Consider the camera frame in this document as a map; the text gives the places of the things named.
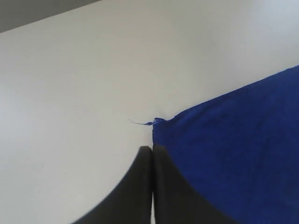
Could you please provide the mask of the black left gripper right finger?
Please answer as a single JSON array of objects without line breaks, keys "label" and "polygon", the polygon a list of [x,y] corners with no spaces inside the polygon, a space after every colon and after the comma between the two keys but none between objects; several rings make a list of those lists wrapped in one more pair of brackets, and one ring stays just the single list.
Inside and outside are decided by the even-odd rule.
[{"label": "black left gripper right finger", "polygon": [[181,175],[166,148],[153,145],[153,196],[157,224],[235,224],[198,194]]}]

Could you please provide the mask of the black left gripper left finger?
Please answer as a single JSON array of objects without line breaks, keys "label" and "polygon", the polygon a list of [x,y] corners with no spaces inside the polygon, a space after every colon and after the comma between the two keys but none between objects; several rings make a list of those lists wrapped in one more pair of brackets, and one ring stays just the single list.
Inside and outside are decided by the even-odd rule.
[{"label": "black left gripper left finger", "polygon": [[127,173],[103,201],[76,224],[150,224],[152,150],[140,147]]}]

